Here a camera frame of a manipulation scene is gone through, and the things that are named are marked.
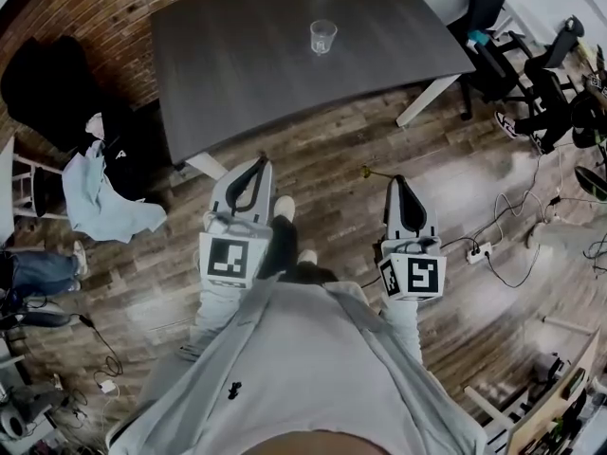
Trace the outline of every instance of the jeans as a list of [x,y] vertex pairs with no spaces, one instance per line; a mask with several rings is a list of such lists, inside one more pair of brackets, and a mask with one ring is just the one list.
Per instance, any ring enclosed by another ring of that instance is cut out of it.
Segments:
[[21,297],[50,297],[76,284],[78,259],[46,251],[12,255],[12,289]]
[[279,282],[322,285],[338,281],[329,269],[320,268],[309,262],[297,264],[297,229],[293,223],[284,216],[277,216],[270,226],[273,232],[272,241],[267,248],[257,278],[267,280],[284,271],[285,274],[280,277]]

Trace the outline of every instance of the dark gray table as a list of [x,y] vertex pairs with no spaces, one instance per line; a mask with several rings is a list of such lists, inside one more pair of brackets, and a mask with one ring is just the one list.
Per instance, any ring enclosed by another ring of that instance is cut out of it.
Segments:
[[[339,28],[322,56],[319,19]],[[402,126],[474,70],[423,0],[181,0],[152,15],[152,35],[175,164],[305,110],[436,80]]]

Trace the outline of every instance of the clothing pile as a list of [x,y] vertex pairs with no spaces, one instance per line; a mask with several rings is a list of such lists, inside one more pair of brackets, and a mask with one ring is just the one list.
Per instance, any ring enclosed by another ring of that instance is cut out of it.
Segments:
[[75,154],[64,172],[75,230],[98,241],[128,242],[162,224],[161,206],[133,202],[144,200],[149,176],[137,116],[100,89],[75,39],[63,36],[50,45],[27,40],[10,60],[0,90],[12,118]]
[[157,204],[129,201],[118,194],[107,174],[103,142],[91,145],[85,155],[76,154],[64,169],[67,215],[75,231],[96,241],[131,241],[133,234],[155,231],[166,220]]

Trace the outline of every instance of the sneaker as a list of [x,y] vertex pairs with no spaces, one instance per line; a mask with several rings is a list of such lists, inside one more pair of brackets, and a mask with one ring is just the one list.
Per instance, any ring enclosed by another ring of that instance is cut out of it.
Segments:
[[79,292],[83,288],[83,284],[78,280],[74,280],[73,284],[67,289],[68,292]]
[[83,277],[88,273],[88,263],[86,262],[86,251],[80,241],[74,241],[74,256],[78,260],[78,270],[76,275]]
[[317,264],[319,262],[319,256],[316,254],[316,251],[312,251],[311,249],[304,249],[299,257],[297,258],[297,264],[299,263],[313,263]]
[[514,119],[496,111],[495,120],[497,121],[497,124],[500,125],[500,128],[502,128],[504,133],[510,138],[514,139],[519,137],[519,135],[517,135],[517,133],[514,131],[516,125]]
[[538,155],[547,155],[550,153],[544,149],[544,147],[542,146],[542,139],[539,138],[538,136],[536,136],[536,134],[532,133],[529,136],[529,139],[531,141],[531,144],[533,145],[533,148],[535,149],[535,151]]
[[290,195],[279,197],[274,204],[274,217],[284,216],[290,223],[295,217],[295,201]]

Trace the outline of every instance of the table leg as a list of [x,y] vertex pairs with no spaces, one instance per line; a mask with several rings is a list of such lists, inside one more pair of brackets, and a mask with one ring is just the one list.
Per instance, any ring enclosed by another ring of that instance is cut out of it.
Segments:
[[445,89],[451,86],[461,74],[455,74],[454,76],[448,76],[447,78],[438,78],[434,80],[430,86],[421,94],[419,98],[412,102],[405,112],[398,117],[396,124],[398,126],[405,126],[413,118],[415,118],[423,109],[433,102],[438,95],[440,95]]
[[61,219],[69,221],[69,217],[63,214],[51,214],[48,212],[44,216],[38,217],[38,214],[36,214],[34,210],[25,208],[13,208],[12,213],[15,216],[35,217],[37,219]]
[[502,425],[505,429],[512,429],[514,427],[514,422],[505,416],[501,411],[495,408],[491,403],[488,402],[483,396],[481,396],[474,388],[470,386],[466,386],[464,388],[464,392],[468,395],[468,397],[474,401],[476,406],[478,406],[481,410],[483,410],[486,414],[488,414],[491,418],[493,418],[497,423]]
[[584,336],[591,336],[595,332],[594,330],[587,329],[581,325],[576,325],[575,323],[566,322],[554,317],[544,317],[542,322],[555,325],[556,327],[561,327],[562,329],[575,332],[576,334],[582,334]]
[[189,160],[186,160],[186,162],[215,180],[219,180],[228,173],[228,170],[223,165],[206,152],[193,156]]

